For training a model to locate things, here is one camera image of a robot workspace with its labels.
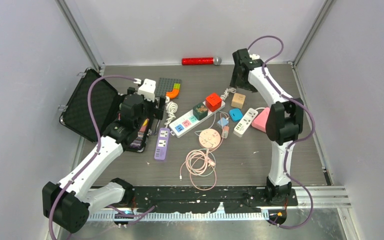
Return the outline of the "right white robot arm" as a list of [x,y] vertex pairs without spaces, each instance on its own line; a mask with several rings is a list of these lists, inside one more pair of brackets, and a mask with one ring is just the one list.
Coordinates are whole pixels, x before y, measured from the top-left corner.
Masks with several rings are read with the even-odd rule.
[[265,132],[272,143],[272,157],[264,197],[271,205],[279,205],[292,191],[289,171],[293,148],[303,131],[303,102],[281,88],[259,56],[242,48],[232,58],[230,86],[259,93],[269,106]]

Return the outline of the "red cube socket adapter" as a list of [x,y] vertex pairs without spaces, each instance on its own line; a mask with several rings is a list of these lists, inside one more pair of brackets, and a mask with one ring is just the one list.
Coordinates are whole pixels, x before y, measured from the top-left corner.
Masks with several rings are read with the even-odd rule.
[[222,105],[221,97],[213,92],[205,98],[205,106],[211,112],[216,112]]

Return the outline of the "white multicolour power strip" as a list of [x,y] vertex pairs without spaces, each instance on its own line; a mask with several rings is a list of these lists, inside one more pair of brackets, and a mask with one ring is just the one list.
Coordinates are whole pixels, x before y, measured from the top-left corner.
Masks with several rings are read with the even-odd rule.
[[222,110],[225,106],[226,106],[226,103],[224,100],[222,100],[221,107],[215,112],[211,112],[208,110],[208,115],[203,120],[197,120],[193,116],[193,108],[191,108],[188,112],[186,112],[182,116],[179,116],[174,121],[172,121],[168,125],[168,127],[174,136],[176,136],[177,138],[180,138],[185,134],[187,134],[188,132],[190,132],[191,130],[193,130],[195,127],[197,127],[201,123],[203,123],[204,121],[206,121],[207,119],[209,119],[210,117],[213,117],[215,113]]

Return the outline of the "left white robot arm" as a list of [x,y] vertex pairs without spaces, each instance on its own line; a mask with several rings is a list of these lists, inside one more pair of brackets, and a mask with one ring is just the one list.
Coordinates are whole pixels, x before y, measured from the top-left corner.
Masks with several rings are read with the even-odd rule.
[[119,204],[132,205],[134,187],[127,181],[114,178],[107,185],[90,191],[93,183],[116,158],[137,139],[144,122],[164,116],[166,97],[130,88],[120,96],[120,108],[87,157],[58,183],[48,182],[42,189],[43,214],[48,218],[50,235],[53,224],[71,234],[78,232],[95,212]]

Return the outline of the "dark green cube adapter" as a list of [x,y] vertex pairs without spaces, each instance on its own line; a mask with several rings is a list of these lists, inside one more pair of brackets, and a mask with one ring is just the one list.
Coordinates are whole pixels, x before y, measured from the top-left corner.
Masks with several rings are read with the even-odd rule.
[[201,121],[208,116],[208,108],[204,103],[198,103],[192,108],[192,114],[198,121]]

